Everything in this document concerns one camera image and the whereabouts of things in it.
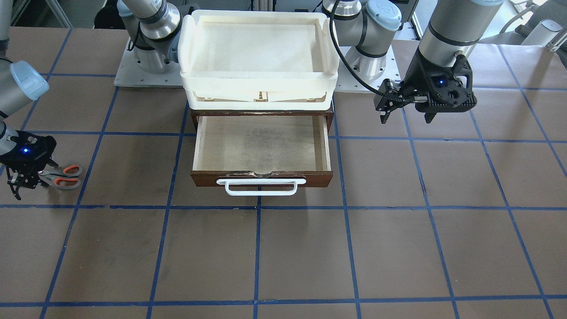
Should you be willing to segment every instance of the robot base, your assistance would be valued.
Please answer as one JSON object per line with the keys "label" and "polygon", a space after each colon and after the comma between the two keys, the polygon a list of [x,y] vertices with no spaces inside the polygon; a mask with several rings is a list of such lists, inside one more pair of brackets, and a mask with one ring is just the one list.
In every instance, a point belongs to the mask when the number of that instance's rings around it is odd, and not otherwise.
{"label": "robot base", "polygon": [[179,64],[171,62],[165,73],[150,73],[142,70],[134,51],[124,49],[120,66],[114,78],[114,86],[125,87],[183,87]]}
{"label": "robot base", "polygon": [[[341,47],[341,52],[346,54],[349,51],[350,47]],[[376,80],[369,83],[370,85],[376,87],[376,89],[380,88],[382,81],[384,79],[390,79],[395,81],[396,83],[401,82],[400,72],[397,68],[396,58],[393,56],[392,47],[388,49],[388,53],[386,53],[386,69],[384,73],[377,78]],[[337,87],[335,88],[335,92],[343,92],[343,93],[372,93],[364,88],[358,81],[354,79],[354,77],[350,74],[350,72],[346,69],[346,66],[339,62],[338,65],[338,80],[337,80]]]}

